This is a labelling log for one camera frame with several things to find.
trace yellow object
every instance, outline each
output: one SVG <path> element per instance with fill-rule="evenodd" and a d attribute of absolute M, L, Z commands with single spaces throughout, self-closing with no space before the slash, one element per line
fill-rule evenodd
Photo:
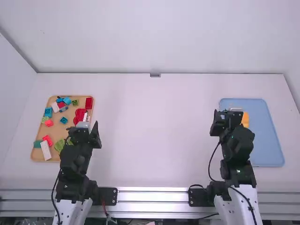
<path fill-rule="evenodd" d="M 247 112 L 244 112 L 241 124 L 245 128 L 249 128 L 249 114 Z"/>

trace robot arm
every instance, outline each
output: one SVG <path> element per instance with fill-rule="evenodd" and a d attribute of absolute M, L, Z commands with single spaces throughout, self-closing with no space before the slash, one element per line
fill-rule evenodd
<path fill-rule="evenodd" d="M 212 181 L 204 190 L 189 189 L 189 205 L 215 206 L 225 225 L 262 225 L 255 175 L 249 161 L 255 134 L 243 127 L 242 117 L 243 112 L 215 110 L 210 135 L 218 136 L 218 145 L 222 146 L 220 173 L 224 181 L 211 177 L 209 163 Z"/>
<path fill-rule="evenodd" d="M 102 145 L 97 121 L 91 132 L 88 122 L 79 122 L 67 130 L 72 145 L 66 141 L 60 153 L 53 225 L 83 225 L 92 204 L 103 201 L 97 182 L 86 176 L 93 149 Z"/>

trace small metal bracket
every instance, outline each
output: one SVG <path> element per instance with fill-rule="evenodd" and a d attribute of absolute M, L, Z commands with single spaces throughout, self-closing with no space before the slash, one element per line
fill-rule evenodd
<path fill-rule="evenodd" d="M 160 77 L 160 73 L 154 73 L 154 72 L 152 72 L 152 73 L 150 73 L 150 77 Z"/>
<path fill-rule="evenodd" d="M 209 202 L 206 189 L 191 188 L 188 191 L 188 204 L 190 207 L 214 207 L 213 202 Z"/>
<path fill-rule="evenodd" d="M 97 201 L 93 202 L 93 205 L 102 205 L 104 201 L 105 205 L 116 205 L 118 197 L 118 189 L 115 187 L 98 187 Z"/>

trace black cable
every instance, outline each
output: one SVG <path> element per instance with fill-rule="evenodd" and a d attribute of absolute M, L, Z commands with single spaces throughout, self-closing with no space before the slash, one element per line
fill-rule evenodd
<path fill-rule="evenodd" d="M 58 209 L 57 209 L 56 204 L 55 204 L 55 202 L 54 202 L 53 193 L 54 193 L 54 189 L 55 189 L 55 186 L 56 186 L 56 184 L 57 184 L 58 176 L 60 175 L 60 172 L 61 172 L 61 169 L 60 169 L 60 171 L 59 171 L 58 174 L 57 174 L 57 178 L 56 178 L 56 180 L 55 180 L 55 183 L 54 183 L 54 186 L 53 186 L 52 192 L 51 192 L 51 201 L 52 201 L 53 207 L 54 207 L 54 209 L 55 209 L 55 211 L 56 211 L 56 213 L 57 213 L 57 217 L 58 217 L 58 225 L 60 225 L 60 213 L 58 212 Z"/>
<path fill-rule="evenodd" d="M 221 142 L 218 142 L 218 143 L 217 143 L 217 146 L 216 146 L 216 148 L 214 149 L 214 151 L 213 151 L 213 153 L 212 153 L 212 155 L 211 155 L 211 157 L 210 157 L 210 162 L 209 162 L 209 164 L 208 164 L 208 176 L 210 177 L 210 179 L 211 179 L 212 181 L 216 181 L 216 180 L 213 179 L 213 178 L 211 177 L 211 175 L 210 175 L 210 163 L 211 163 L 211 160 L 212 160 L 212 158 L 214 157 L 215 152 L 216 152 L 218 146 L 220 145 L 220 143 L 221 143 Z M 248 205 L 249 205 L 249 210 L 251 211 L 251 214 L 252 214 L 252 217 L 253 217 L 254 224 L 257 225 L 256 218 L 255 218 L 255 215 L 254 215 L 254 212 L 253 212 L 253 207 L 252 207 L 250 201 L 248 200 L 248 198 L 247 198 L 246 196 L 244 196 L 240 191 L 238 191 L 237 189 L 235 189 L 234 187 L 231 187 L 231 186 L 228 186 L 228 187 L 231 188 L 232 190 L 236 191 L 237 193 L 239 193 L 239 194 L 246 200 L 246 202 L 247 202 Z"/>
<path fill-rule="evenodd" d="M 252 217 L 253 217 L 254 224 L 257 225 L 256 218 L 255 218 L 254 211 L 253 211 L 253 207 L 252 207 L 250 201 L 248 200 L 248 198 L 247 198 L 245 195 L 243 195 L 243 193 L 241 193 L 240 191 L 238 191 L 237 189 L 235 189 L 234 187 L 231 187 L 231 186 L 228 186 L 228 187 L 231 188 L 232 190 L 236 191 L 237 193 L 239 193 L 239 194 L 246 200 L 246 202 L 247 202 L 248 205 L 249 205 L 249 208 L 248 208 L 248 209 L 251 211 L 251 214 L 252 214 Z"/>
<path fill-rule="evenodd" d="M 127 223 L 127 225 L 131 224 L 132 220 L 133 220 L 133 219 L 131 219 L 131 220 Z"/>
<path fill-rule="evenodd" d="M 188 191 L 190 191 L 192 187 L 201 187 L 204 191 L 207 192 L 207 190 L 201 184 L 193 184 L 189 186 Z"/>
<path fill-rule="evenodd" d="M 211 175 L 210 175 L 210 164 L 211 164 L 212 158 L 214 157 L 215 152 L 216 152 L 217 148 L 219 147 L 220 143 L 221 143 L 221 142 L 218 142 L 218 143 L 217 143 L 217 146 L 215 147 L 215 149 L 214 149 L 214 151 L 213 151 L 213 153 L 212 153 L 212 155 L 211 155 L 211 157 L 210 157 L 210 162 L 208 163 L 208 176 L 210 177 L 210 179 L 211 179 L 212 181 L 216 181 L 216 180 L 213 179 L 213 178 L 211 177 Z"/>
<path fill-rule="evenodd" d="M 214 214 L 211 214 L 211 215 L 199 218 L 199 219 L 206 219 L 206 218 L 213 217 L 213 216 L 216 216 L 216 215 L 219 215 L 219 214 L 218 213 L 214 213 Z"/>

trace white tabletop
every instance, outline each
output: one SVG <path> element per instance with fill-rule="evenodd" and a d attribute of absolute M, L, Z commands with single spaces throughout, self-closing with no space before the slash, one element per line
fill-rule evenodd
<path fill-rule="evenodd" d="M 285 156 L 280 168 L 255 168 L 259 190 L 300 188 L 300 116 L 283 75 L 251 74 L 40 74 L 0 172 L 0 188 L 52 188 L 58 163 L 30 159 L 45 104 L 52 95 L 92 95 L 92 123 L 103 148 L 95 149 L 88 176 L 101 186 L 207 185 L 207 166 L 218 138 L 210 137 L 222 98 L 263 98 Z M 221 149 L 212 161 L 220 179 Z"/>

